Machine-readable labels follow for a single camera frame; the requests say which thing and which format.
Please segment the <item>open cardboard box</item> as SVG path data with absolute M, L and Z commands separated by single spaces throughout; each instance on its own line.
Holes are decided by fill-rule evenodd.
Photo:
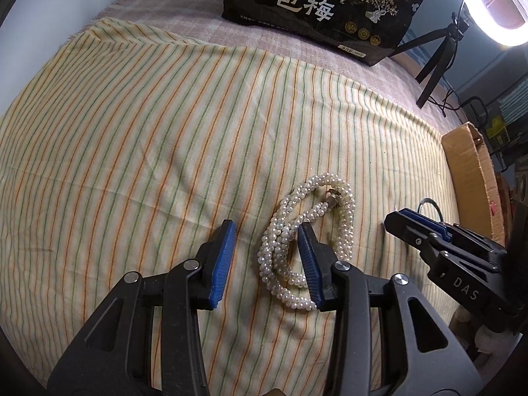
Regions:
M 495 171 L 482 135 L 467 122 L 443 135 L 441 144 L 461 226 L 505 246 L 512 225 L 510 189 Z

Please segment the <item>yellow box on rack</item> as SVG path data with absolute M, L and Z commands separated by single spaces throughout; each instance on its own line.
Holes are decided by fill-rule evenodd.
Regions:
M 486 135 L 494 149 L 498 149 L 510 141 L 507 125 L 500 115 L 495 116 L 491 120 L 491 125 L 486 130 Z

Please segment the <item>black printed snack bag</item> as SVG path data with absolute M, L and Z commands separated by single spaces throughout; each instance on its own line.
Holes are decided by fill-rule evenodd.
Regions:
M 298 35 L 373 66 L 400 45 L 423 0 L 224 0 L 223 16 Z

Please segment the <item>black tripod stand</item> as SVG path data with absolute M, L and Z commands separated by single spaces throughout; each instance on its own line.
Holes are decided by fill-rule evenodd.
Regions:
M 470 23 L 463 16 L 465 1 L 457 12 L 452 12 L 451 23 L 444 29 L 431 31 L 427 34 L 412 39 L 396 48 L 390 54 L 391 57 L 405 53 L 409 50 L 419 48 L 438 39 L 442 39 L 439 47 L 421 68 L 420 72 L 415 76 L 418 83 L 422 83 L 426 78 L 429 78 L 421 95 L 416 100 L 416 106 L 423 108 L 426 102 L 431 98 L 440 79 L 451 68 L 455 61 L 455 56 L 458 50 L 459 42 L 464 38 L 464 34 L 470 27 Z

